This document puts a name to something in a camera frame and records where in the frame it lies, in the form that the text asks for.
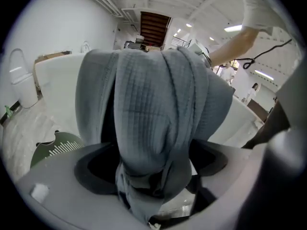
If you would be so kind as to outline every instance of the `white wall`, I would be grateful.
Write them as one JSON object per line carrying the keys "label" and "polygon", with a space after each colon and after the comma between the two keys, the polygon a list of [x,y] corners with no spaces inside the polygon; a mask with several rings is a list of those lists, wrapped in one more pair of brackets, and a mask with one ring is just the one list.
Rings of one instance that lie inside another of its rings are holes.
{"label": "white wall", "polygon": [[187,42],[189,39],[189,36],[190,36],[190,33],[187,33],[183,37],[181,37],[181,39]]}
{"label": "white wall", "polygon": [[126,41],[135,42],[136,35],[129,24],[118,23],[113,49],[123,49]]}
{"label": "white wall", "polygon": [[269,88],[261,85],[254,101],[257,102],[260,106],[262,106],[266,111],[270,111],[272,107],[274,107],[275,102],[273,98],[275,98],[275,93]]}
{"label": "white wall", "polygon": [[12,106],[15,97],[9,76],[8,56],[15,48],[24,52],[28,70],[42,54],[62,50],[80,52],[86,40],[92,49],[111,50],[117,20],[93,0],[32,0],[6,40],[0,68],[0,115],[4,105]]}
{"label": "white wall", "polygon": [[235,95],[239,97],[240,100],[247,96],[248,91],[253,87],[254,83],[260,85],[257,79],[251,76],[248,71],[244,70],[241,65],[236,71],[235,78],[231,84],[231,86],[236,89]]}
{"label": "white wall", "polygon": [[177,30],[178,29],[175,26],[170,24],[164,39],[164,50],[168,50],[172,47],[172,40]]}
{"label": "white wall", "polygon": [[218,42],[210,40],[210,34],[206,30],[204,30],[203,25],[199,23],[195,23],[191,29],[190,29],[190,35],[188,38],[188,41],[196,38],[202,45],[204,45],[206,48],[209,49],[210,52],[213,50],[210,50],[210,47],[212,46],[221,46]]}

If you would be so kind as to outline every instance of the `gray towel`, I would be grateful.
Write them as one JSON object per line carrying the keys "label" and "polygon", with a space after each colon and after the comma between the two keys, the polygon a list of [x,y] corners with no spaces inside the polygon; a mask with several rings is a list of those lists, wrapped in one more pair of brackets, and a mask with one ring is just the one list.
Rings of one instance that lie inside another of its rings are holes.
{"label": "gray towel", "polygon": [[189,145],[207,140],[225,119],[231,88],[199,56],[177,50],[91,51],[82,63],[76,92],[79,132],[100,142],[113,83],[114,119],[121,164],[119,198],[147,223],[191,178]]}

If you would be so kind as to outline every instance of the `dark gray surface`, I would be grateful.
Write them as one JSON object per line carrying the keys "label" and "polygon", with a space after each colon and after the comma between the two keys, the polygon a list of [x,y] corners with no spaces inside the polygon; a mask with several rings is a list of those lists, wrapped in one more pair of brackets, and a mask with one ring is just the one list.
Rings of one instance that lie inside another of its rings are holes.
{"label": "dark gray surface", "polygon": [[306,65],[305,53],[300,65],[276,94],[292,127],[307,128]]}
{"label": "dark gray surface", "polygon": [[[95,195],[76,180],[76,161],[101,145],[49,157],[34,166],[17,183],[17,188],[43,221],[56,229],[146,229],[115,195]],[[50,191],[42,205],[30,197],[36,183],[45,184]]]}
{"label": "dark gray surface", "polygon": [[[245,166],[236,162],[235,157],[238,156],[240,160],[243,154],[248,153],[246,150],[242,149],[241,153],[236,148],[207,144],[213,149],[227,153],[231,162],[228,168],[225,167],[225,174],[220,177],[222,181],[217,177],[212,182],[212,188],[214,190],[217,185],[229,188],[207,209],[172,229],[232,229],[238,212],[257,178],[265,144],[256,146],[250,152]],[[73,169],[76,161],[100,147],[101,145],[93,145],[55,155],[34,166],[17,183],[25,202],[41,220],[56,229],[148,229],[123,207],[117,196],[95,195],[83,188],[75,179]],[[231,175],[233,171],[239,170],[242,171],[240,175]],[[30,196],[36,183],[45,184],[50,189],[42,204]]]}
{"label": "dark gray surface", "polygon": [[236,230],[300,229],[306,224],[307,131],[290,129],[267,144],[253,190],[245,201]]}
{"label": "dark gray surface", "polygon": [[250,149],[220,146],[215,143],[205,142],[211,148],[220,151],[228,158],[227,165],[213,176],[201,178],[203,187],[208,188],[217,198],[222,196],[242,173],[252,153]]}

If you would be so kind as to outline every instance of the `ceiling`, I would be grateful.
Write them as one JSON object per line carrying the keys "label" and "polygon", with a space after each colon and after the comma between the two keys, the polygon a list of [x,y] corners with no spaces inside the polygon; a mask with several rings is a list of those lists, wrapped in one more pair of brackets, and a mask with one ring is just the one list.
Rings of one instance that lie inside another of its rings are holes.
{"label": "ceiling", "polygon": [[144,44],[161,47],[170,20],[170,17],[164,15],[141,12],[140,34],[144,36]]}
{"label": "ceiling", "polygon": [[[217,49],[237,33],[227,33],[224,28],[242,24],[244,10],[243,0],[109,0],[110,2],[119,10],[111,11],[115,17],[121,18],[124,23],[135,24],[138,29],[140,29],[141,12],[177,18],[177,22],[171,24],[176,30],[181,29],[177,37],[183,38],[193,32],[195,38],[210,51]],[[186,27],[186,23],[192,23],[193,27]],[[244,56],[254,57],[274,45],[282,44],[289,38],[287,33],[277,28],[274,29],[272,36],[260,33],[253,48]],[[261,56],[248,71],[252,74],[258,69],[272,76],[274,81],[270,82],[266,78],[259,77],[258,74],[254,75],[259,79],[259,83],[263,83],[275,92],[291,74],[294,60],[295,45],[292,42]]]}

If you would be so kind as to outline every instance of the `toilet bowl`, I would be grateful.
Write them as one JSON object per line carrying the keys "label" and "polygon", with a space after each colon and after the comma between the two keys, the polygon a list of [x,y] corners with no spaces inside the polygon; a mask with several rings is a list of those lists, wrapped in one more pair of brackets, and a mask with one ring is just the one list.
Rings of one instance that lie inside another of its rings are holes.
{"label": "toilet bowl", "polygon": [[33,106],[38,101],[37,92],[33,75],[26,68],[21,49],[17,48],[11,52],[9,65],[12,87],[20,105],[24,108]]}

